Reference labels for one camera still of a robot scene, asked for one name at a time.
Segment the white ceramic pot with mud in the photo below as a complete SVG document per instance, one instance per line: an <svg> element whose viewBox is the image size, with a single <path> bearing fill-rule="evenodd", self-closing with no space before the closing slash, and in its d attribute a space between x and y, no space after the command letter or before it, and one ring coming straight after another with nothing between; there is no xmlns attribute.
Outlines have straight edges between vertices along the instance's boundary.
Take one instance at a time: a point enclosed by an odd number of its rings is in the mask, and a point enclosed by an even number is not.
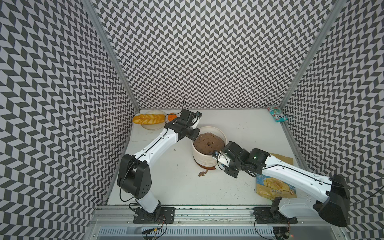
<svg viewBox="0 0 384 240"><path fill-rule="evenodd" d="M205 126L200 128L198 138L192 143L194 161L206 167L216 167L212 157L214 150L219 151L228 143L227 136L220 129Z"/></svg>

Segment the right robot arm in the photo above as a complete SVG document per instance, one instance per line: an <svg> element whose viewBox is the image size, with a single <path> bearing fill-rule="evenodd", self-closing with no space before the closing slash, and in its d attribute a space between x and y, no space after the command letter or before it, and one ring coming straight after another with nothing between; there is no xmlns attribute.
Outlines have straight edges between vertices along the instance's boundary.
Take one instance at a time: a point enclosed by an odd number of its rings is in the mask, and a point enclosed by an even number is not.
<svg viewBox="0 0 384 240"><path fill-rule="evenodd" d="M250 152L235 142L229 142L212 156L224 172L236 178L239 171L252 177L265 175L304 191L307 197L275 198L271 213L287 219L320 217L327 223L346 227L349 225L350 193L341 175L321 176L287 164L270 153L252 149Z"/></svg>

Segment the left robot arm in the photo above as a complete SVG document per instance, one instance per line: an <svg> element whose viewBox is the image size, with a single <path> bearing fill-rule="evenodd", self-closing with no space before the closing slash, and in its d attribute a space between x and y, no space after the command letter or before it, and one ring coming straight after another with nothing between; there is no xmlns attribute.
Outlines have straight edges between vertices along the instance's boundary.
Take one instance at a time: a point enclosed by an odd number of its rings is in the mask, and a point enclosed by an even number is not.
<svg viewBox="0 0 384 240"><path fill-rule="evenodd" d="M182 109L180 116L165 124L161 133L141 151L123 156L117 177L120 191L131 194L142 210L148 214L157 214L161 202L151 191L151 167L174 144L184 138L196 140L200 134L198 123L200 112Z"/></svg>

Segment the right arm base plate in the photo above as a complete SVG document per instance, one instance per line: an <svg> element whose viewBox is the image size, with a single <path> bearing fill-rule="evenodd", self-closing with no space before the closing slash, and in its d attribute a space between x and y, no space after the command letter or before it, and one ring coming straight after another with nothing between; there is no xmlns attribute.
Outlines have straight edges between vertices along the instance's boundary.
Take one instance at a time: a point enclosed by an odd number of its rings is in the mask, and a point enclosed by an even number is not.
<svg viewBox="0 0 384 240"><path fill-rule="evenodd" d="M279 211L271 211L271 208L255 207L253 214L257 224L297 224L296 217L287 218Z"/></svg>

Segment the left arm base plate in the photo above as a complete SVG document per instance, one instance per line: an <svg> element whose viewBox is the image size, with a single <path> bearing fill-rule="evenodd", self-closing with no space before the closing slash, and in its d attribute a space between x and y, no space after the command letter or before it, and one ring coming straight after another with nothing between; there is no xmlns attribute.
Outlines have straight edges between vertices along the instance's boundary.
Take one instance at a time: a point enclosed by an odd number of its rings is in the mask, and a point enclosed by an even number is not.
<svg viewBox="0 0 384 240"><path fill-rule="evenodd" d="M158 207L153 213L144 210L143 207L135 209L134 224L152 224L155 222L173 224L175 219L174 207Z"/></svg>

